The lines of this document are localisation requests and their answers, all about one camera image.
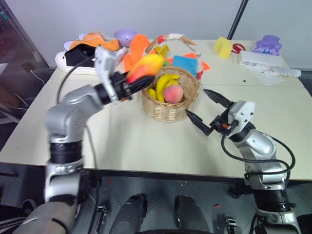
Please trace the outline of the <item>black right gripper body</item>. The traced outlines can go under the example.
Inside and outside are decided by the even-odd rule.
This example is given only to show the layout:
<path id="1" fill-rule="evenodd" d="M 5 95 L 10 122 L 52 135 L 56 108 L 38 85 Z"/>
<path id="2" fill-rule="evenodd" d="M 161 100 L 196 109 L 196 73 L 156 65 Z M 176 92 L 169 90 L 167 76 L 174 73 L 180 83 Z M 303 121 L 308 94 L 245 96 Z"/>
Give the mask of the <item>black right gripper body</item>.
<path id="1" fill-rule="evenodd" d="M 218 115 L 211 123 L 210 129 L 211 131 L 217 131 L 222 135 L 229 136 L 230 133 L 234 131 L 234 129 L 238 126 L 237 120 L 229 120 L 228 114 L 230 109 L 235 105 L 235 102 L 231 102 L 226 110 Z"/>

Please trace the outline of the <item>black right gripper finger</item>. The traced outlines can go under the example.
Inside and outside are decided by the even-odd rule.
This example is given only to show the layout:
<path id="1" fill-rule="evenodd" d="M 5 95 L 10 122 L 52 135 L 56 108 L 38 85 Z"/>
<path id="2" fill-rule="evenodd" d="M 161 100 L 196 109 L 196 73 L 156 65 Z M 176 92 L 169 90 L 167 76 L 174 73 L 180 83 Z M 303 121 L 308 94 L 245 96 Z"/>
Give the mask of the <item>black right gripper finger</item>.
<path id="1" fill-rule="evenodd" d="M 191 120 L 191 122 L 199 129 L 201 130 L 205 136 L 209 136 L 211 132 L 213 131 L 213 128 L 208 127 L 206 124 L 203 123 L 203 120 L 197 116 L 195 113 L 185 110 L 186 115 Z"/>
<path id="2" fill-rule="evenodd" d="M 228 100 L 222 94 L 217 93 L 213 90 L 204 89 L 203 92 L 215 103 L 222 105 L 225 108 L 230 108 L 234 102 Z"/>

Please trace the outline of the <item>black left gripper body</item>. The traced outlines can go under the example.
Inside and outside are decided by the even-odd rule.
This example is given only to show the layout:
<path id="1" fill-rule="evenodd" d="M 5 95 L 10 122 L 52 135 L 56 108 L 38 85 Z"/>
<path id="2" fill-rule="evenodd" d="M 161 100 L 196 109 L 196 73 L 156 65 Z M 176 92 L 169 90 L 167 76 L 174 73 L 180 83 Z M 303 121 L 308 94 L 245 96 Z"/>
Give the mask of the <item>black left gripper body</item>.
<path id="1" fill-rule="evenodd" d="M 132 93 L 130 91 L 129 85 L 126 82 L 126 73 L 114 72 L 111 75 L 111 84 L 115 90 L 117 98 L 119 101 L 132 100 Z"/>

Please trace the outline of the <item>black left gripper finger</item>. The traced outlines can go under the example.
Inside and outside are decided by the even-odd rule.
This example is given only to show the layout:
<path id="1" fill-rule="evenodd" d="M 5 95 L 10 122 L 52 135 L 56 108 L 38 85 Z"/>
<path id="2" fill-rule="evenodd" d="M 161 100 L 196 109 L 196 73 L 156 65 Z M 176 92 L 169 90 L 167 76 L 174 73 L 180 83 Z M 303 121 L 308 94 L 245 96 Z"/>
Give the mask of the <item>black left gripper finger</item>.
<path id="1" fill-rule="evenodd" d="M 143 76 L 129 84 L 131 88 L 146 88 L 153 83 L 155 76 Z"/>
<path id="2" fill-rule="evenodd" d="M 144 90 L 145 88 L 147 88 L 149 86 L 149 84 L 146 83 L 132 83 L 129 86 L 130 89 L 130 94 L 135 94 L 141 90 Z"/>

